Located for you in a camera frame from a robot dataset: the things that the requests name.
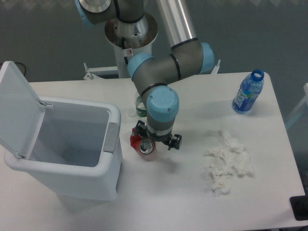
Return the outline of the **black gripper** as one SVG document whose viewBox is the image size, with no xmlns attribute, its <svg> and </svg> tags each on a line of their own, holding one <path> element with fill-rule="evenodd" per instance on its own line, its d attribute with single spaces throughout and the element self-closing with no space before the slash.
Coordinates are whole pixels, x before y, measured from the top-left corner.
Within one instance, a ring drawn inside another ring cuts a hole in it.
<svg viewBox="0 0 308 231">
<path fill-rule="evenodd" d="M 162 142 L 168 146 L 168 150 L 176 149 L 179 150 L 181 146 L 182 136 L 179 134 L 172 135 L 172 129 L 159 130 L 158 133 L 151 132 L 146 124 L 138 120 L 135 126 L 134 134 L 141 136 L 143 139 L 151 139 L 153 141 Z"/>
</svg>

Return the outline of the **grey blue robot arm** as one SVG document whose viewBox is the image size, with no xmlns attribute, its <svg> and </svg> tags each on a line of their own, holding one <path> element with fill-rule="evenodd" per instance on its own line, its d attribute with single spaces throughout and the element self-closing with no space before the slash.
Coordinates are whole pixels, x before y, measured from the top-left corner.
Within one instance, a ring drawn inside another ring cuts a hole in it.
<svg viewBox="0 0 308 231">
<path fill-rule="evenodd" d="M 172 134 L 179 97 L 170 84 L 202 74 L 215 62 L 210 45 L 200 42 L 195 33 L 186 2 L 157 1 L 171 49 L 162 59 L 143 51 L 155 40 L 158 28 L 142 0 L 77 0 L 75 4 L 86 24 L 105 23 L 107 39 L 121 50 L 117 68 L 131 78 L 147 112 L 147 121 L 139 121 L 135 133 L 179 149 L 181 136 Z"/>
</svg>

